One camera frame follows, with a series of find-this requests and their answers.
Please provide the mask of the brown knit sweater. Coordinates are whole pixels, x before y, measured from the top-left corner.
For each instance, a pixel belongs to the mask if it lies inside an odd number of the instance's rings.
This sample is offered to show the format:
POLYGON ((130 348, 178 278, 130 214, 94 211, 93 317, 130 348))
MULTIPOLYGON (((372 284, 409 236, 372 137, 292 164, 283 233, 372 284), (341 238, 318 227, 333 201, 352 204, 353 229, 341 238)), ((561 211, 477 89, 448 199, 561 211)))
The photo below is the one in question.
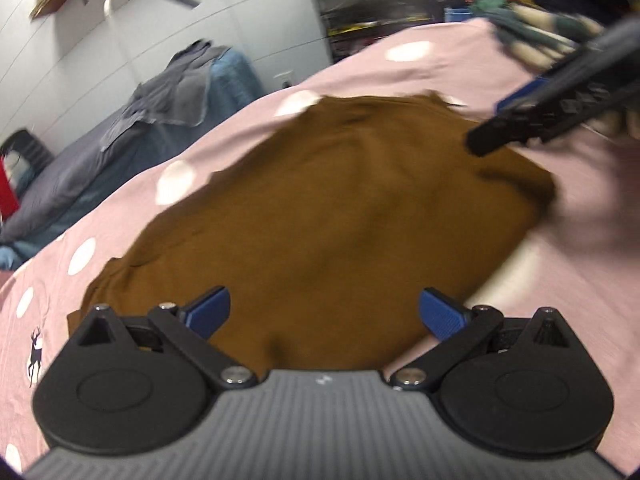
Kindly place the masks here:
POLYGON ((551 174, 427 96, 323 98, 156 216, 79 312, 230 292, 214 346, 257 374, 383 368, 423 336, 422 289, 469 299, 546 215, 551 174))

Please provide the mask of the black metal shelf rack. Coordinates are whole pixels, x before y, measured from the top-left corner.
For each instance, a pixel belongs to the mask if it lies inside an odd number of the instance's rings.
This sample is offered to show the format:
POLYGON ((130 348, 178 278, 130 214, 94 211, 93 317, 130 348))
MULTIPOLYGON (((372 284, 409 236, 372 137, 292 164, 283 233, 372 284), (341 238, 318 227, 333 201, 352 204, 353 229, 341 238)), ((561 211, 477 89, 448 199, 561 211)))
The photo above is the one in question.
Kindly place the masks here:
POLYGON ((334 64, 396 32, 444 20, 438 0, 311 1, 334 64))

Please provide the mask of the grey towel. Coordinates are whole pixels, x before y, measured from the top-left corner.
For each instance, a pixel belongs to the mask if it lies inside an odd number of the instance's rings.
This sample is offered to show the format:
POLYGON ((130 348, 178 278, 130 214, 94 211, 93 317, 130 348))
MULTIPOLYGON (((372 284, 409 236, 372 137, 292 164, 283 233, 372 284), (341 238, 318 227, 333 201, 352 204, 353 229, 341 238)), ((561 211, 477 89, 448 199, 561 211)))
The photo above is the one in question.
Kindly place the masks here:
POLYGON ((108 150, 135 124, 198 126, 206 113, 210 66, 228 50, 227 46, 198 40, 177 52, 161 73, 137 86, 102 136, 101 151, 108 150))

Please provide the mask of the red black chair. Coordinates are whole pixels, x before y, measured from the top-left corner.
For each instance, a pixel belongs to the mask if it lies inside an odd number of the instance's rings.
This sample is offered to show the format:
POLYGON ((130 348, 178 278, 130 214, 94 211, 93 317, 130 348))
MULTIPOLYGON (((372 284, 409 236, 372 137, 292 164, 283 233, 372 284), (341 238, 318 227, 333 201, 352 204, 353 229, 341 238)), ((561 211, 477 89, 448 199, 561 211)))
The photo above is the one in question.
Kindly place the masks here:
POLYGON ((54 159, 52 152, 27 129, 18 129, 1 143, 1 220, 21 207, 29 185, 54 159))

